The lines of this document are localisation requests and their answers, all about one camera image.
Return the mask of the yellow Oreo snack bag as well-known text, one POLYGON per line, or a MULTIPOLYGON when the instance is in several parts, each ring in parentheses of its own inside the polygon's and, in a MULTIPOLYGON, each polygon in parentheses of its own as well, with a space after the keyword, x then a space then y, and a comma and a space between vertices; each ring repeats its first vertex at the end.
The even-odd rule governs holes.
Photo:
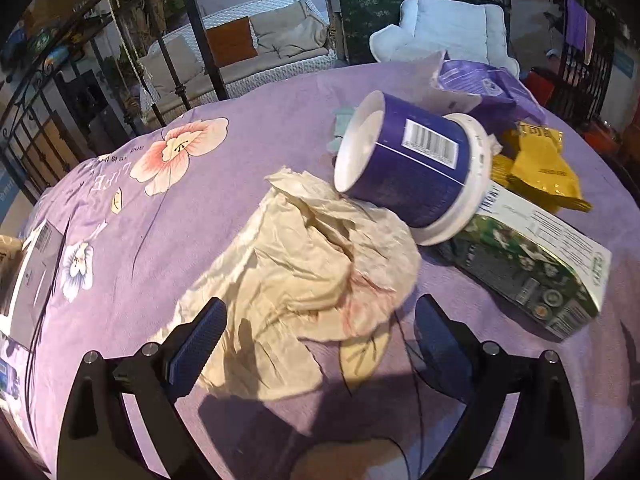
POLYGON ((545 126, 517 122, 497 138, 491 180, 556 214, 560 209, 589 212, 579 179, 563 157, 563 133, 545 126))

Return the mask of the beige paper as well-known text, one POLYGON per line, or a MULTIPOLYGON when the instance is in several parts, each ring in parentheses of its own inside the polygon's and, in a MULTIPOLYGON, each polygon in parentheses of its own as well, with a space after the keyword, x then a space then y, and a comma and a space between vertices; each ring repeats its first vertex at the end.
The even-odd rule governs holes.
POLYGON ((317 389, 306 341, 368 339, 411 294, 420 255, 393 211, 283 168, 228 248, 182 295, 162 341, 209 298, 227 326, 198 381, 215 396, 273 401, 317 389))

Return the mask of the blue white round tub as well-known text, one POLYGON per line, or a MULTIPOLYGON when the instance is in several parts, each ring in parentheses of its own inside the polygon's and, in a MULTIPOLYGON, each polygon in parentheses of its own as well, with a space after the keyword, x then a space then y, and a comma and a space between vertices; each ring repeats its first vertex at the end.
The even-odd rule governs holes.
POLYGON ((387 208, 416 244, 434 246, 471 221, 490 182, 491 152, 472 116, 439 116, 380 90, 358 105, 337 151, 337 192, 387 208))

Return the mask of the light green cloth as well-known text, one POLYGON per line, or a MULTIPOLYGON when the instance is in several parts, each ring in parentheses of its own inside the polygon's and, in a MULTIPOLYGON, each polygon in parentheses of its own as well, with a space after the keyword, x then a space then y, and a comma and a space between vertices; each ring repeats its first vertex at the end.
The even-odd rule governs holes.
POLYGON ((326 149, 330 154, 337 154, 346 133, 346 129, 354 114, 355 109, 349 106, 340 107, 337 110, 334 110, 333 138, 328 144, 326 144, 326 149))

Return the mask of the green white carton box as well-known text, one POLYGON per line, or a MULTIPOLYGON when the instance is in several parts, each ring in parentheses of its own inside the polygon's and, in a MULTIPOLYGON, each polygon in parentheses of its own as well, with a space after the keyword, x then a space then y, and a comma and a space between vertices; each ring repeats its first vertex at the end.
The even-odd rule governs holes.
POLYGON ((612 252, 497 183, 471 221, 438 250, 557 340, 578 333, 602 311, 612 252))

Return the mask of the grey flat box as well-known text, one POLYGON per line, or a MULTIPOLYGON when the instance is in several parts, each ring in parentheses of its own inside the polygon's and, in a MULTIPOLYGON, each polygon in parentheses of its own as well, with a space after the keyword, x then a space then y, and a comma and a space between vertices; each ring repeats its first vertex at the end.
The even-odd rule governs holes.
POLYGON ((1 333, 25 348, 48 300, 62 245, 63 234, 43 220, 24 240, 1 285, 1 333))

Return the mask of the purple floral bed sheet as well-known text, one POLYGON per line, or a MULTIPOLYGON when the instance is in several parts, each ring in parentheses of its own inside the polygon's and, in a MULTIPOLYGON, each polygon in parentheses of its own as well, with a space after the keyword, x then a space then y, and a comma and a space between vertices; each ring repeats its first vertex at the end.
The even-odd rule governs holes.
MULTIPOLYGON (((154 156, 164 130, 139 136, 114 155, 76 167, 35 206, 89 260, 73 281, 58 274, 32 372, 28 429, 49 467, 70 388, 84 354, 129 356, 174 315, 182 294, 230 245, 288 167, 330 180, 326 149, 335 111, 382 90, 416 104, 426 79, 418 64, 370 64, 299 76, 183 117, 223 117, 215 151, 190 159, 186 174, 149 196, 135 164, 154 156)), ((639 211, 610 167, 573 130, 565 157, 590 201, 569 211, 575 229, 612 252, 601 315, 556 347, 582 426, 585 468, 595 477, 639 417, 639 211)), ((260 404, 218 399, 195 388, 178 410, 203 453, 226 479, 415 479, 454 429, 462 405, 413 374, 405 342, 413 308, 390 326, 374 374, 346 387, 336 344, 314 344, 322 386, 306 396, 260 404)))

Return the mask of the purple plastic package bag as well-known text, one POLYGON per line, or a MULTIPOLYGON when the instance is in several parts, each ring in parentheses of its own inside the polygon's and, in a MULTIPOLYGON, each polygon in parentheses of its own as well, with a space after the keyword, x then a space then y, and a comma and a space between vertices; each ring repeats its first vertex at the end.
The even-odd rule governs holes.
POLYGON ((498 136, 518 122, 542 126, 544 109, 530 91, 505 68, 487 64, 446 60, 438 75, 444 90, 478 96, 469 115, 477 119, 488 134, 498 136))

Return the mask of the red plastic stool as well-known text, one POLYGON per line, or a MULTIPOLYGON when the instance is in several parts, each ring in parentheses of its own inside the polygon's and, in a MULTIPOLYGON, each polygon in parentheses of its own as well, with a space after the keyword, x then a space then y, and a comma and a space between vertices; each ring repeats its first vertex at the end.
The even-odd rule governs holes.
POLYGON ((558 75, 543 67, 533 67, 525 76, 524 84, 536 101, 546 107, 553 96, 558 75))

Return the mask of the white padded lounge chair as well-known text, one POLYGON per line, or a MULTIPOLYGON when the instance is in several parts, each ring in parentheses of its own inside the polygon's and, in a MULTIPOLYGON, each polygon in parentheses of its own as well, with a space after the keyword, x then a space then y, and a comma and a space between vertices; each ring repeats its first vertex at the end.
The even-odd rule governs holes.
POLYGON ((520 64, 508 53, 506 19, 500 6, 456 0, 405 0, 397 25, 369 38, 376 62, 416 61, 444 51, 453 60, 504 68, 517 77, 520 64))

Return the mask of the orange sofa cushion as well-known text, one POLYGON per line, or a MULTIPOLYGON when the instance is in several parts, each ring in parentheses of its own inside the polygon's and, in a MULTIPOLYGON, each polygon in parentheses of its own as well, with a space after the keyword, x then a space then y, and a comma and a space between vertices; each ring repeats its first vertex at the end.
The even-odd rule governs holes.
POLYGON ((239 18, 208 28, 206 36, 218 67, 228 66, 257 56, 248 18, 239 18))

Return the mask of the purple hanging towel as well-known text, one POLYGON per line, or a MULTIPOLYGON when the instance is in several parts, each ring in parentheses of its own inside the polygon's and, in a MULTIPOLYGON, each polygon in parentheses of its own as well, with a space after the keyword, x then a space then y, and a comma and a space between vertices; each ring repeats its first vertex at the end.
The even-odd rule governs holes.
POLYGON ((587 40, 587 11, 576 0, 566 0, 565 18, 566 43, 579 51, 584 50, 587 40))

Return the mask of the white wicker sofa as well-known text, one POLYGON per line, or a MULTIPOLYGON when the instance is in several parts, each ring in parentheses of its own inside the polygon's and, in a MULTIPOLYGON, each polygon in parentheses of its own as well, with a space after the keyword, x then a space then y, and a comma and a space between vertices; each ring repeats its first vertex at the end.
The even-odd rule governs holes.
MULTIPOLYGON (((228 96, 237 98, 263 84, 322 72, 336 65, 329 23, 311 0, 252 0, 206 15, 210 53, 228 96)), ((188 106, 215 102, 192 26, 154 41, 138 59, 146 87, 140 91, 142 122, 170 122, 188 106)))

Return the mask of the dark green cabinet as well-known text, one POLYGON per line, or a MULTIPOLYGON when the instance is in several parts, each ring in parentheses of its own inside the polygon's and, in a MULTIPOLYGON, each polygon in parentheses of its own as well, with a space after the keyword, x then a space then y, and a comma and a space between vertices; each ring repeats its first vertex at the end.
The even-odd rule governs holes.
POLYGON ((404 0, 328 0, 334 44, 347 65, 373 63, 369 38, 389 24, 397 25, 404 0))

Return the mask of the black metal bed frame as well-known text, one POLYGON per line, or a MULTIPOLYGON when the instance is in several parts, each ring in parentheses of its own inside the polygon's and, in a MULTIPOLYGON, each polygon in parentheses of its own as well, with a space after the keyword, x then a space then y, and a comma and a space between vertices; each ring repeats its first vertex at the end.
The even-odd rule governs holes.
POLYGON ((83 160, 229 93, 198 0, 32 0, 1 48, 1 193, 35 203, 83 160))

